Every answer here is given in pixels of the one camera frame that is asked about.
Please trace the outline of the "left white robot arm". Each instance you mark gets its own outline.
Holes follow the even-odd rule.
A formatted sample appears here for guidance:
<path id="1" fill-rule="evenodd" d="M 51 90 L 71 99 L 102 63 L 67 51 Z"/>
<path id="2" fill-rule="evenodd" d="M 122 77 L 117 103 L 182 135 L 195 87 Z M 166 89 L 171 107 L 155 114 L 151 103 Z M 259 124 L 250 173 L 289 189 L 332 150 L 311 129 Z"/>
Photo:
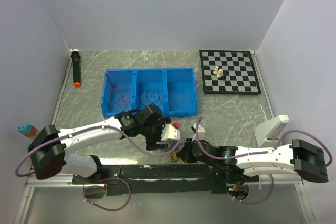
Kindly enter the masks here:
<path id="1" fill-rule="evenodd" d="M 37 179 L 44 180 L 59 173 L 74 174 L 98 183 L 103 179 L 103 168 L 97 156 L 81 156 L 82 148 L 106 141 L 133 137 L 145 138 L 146 148 L 139 151 L 153 155 L 164 147 L 163 141 L 177 140 L 178 130 L 165 118 L 155 104 L 142 110 L 130 110 L 116 114 L 104 121 L 58 130 L 54 125 L 44 127 L 28 147 L 29 158 Z"/>

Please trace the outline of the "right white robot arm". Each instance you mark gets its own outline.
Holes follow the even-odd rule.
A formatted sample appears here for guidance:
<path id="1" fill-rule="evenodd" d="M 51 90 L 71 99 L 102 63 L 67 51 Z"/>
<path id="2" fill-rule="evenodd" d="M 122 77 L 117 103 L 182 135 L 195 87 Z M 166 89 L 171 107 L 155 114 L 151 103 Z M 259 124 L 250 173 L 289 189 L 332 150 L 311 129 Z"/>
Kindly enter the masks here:
<path id="1" fill-rule="evenodd" d="M 211 146 L 205 140 L 187 139 L 177 153 L 183 162 L 202 162 L 210 166 L 214 181 L 240 184 L 257 182 L 261 175 L 298 175 L 313 183 L 328 182 L 323 149 L 304 140 L 276 148 Z"/>

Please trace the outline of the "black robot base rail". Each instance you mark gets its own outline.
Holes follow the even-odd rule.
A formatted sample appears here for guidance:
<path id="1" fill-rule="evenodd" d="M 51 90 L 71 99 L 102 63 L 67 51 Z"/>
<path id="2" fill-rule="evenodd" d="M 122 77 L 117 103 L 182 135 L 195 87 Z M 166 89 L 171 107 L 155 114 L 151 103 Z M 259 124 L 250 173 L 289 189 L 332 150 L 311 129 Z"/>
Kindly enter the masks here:
<path id="1" fill-rule="evenodd" d="M 124 179 L 132 193 L 188 193 L 209 191 L 225 194 L 227 185 L 258 182 L 240 169 L 205 164 L 104 165 L 103 178 Z"/>

